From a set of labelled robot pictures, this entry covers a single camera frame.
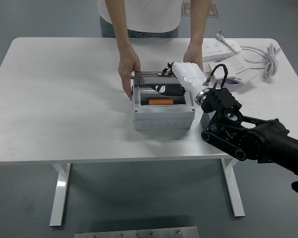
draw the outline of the table leg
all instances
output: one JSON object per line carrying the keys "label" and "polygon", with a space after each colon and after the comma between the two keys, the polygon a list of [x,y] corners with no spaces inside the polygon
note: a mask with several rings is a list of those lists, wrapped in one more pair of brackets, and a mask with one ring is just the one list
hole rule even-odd
{"label": "table leg", "polygon": [[235,158],[221,159],[230,202],[235,217],[245,217],[242,200],[239,195],[233,166],[238,162]]}
{"label": "table leg", "polygon": [[50,227],[62,225],[71,164],[53,164],[53,167],[56,169],[57,172],[59,172],[59,177],[58,183],[56,185]]}

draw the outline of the white t-shirt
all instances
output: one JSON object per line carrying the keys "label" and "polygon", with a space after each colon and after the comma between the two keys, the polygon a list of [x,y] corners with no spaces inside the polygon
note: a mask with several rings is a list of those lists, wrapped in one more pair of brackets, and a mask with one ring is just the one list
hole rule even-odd
{"label": "white t-shirt", "polygon": [[[133,31],[162,33],[180,23],[182,0],[125,0],[127,28]],[[98,0],[99,15],[111,23],[105,0]]]}

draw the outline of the screw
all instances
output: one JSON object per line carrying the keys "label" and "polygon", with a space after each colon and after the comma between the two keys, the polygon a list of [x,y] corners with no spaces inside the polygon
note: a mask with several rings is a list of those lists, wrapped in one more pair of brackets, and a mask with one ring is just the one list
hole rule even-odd
{"label": "screw", "polygon": [[212,124],[212,125],[210,126],[210,130],[211,130],[212,132],[216,132],[216,131],[218,130],[218,127],[217,127],[216,125]]}

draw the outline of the white cable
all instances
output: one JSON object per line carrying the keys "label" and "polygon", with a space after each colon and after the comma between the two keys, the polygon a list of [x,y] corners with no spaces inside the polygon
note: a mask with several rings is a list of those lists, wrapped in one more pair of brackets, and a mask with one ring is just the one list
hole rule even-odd
{"label": "white cable", "polygon": [[[226,45],[228,48],[230,48],[235,54],[237,54],[237,52],[233,49],[233,47],[230,46],[226,42],[222,31],[220,31],[220,33],[215,35],[215,39],[217,39],[218,41],[221,41],[224,45]],[[247,60],[244,58],[246,62],[248,62],[248,63],[265,63],[265,62],[267,62],[265,68],[251,68],[251,69],[264,69],[265,70],[265,72],[264,72],[265,78],[269,78],[270,76],[273,76],[276,74],[277,69],[278,69],[276,55],[279,53],[281,48],[276,50],[276,48],[274,47],[273,44],[270,44],[269,47],[267,47],[267,52],[264,52],[258,48],[251,47],[251,46],[241,46],[241,48],[242,48],[242,50],[254,51],[265,59],[263,61],[254,62],[254,61],[250,61],[250,60]]]}
{"label": "white cable", "polygon": [[276,48],[274,47],[273,44],[270,44],[269,47],[267,47],[267,52],[264,52],[258,48],[255,47],[250,47],[250,46],[241,46],[241,48],[243,50],[247,50],[247,51],[254,51],[256,53],[258,53],[261,57],[265,58],[265,60],[263,61],[250,61],[245,59],[245,61],[249,62],[249,63],[266,63],[265,66],[265,72],[264,72],[264,76],[265,78],[269,78],[270,76],[273,76],[276,74],[277,69],[278,69],[278,65],[277,65],[277,61],[276,61],[276,55],[280,52],[281,48],[279,48],[278,50],[276,50]]}

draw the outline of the table top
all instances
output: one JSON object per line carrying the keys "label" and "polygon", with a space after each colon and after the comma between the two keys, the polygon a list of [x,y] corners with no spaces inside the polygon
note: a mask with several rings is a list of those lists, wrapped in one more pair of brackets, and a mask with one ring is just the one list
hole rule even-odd
{"label": "table top", "polygon": [[[262,50],[272,39],[235,39]],[[132,39],[142,71],[182,61],[190,39]],[[243,52],[249,59],[254,52]],[[298,139],[298,77],[282,51],[277,74],[229,90],[245,116],[279,118]],[[190,129],[134,130],[115,39],[17,38],[0,67],[0,165],[228,158]]]}

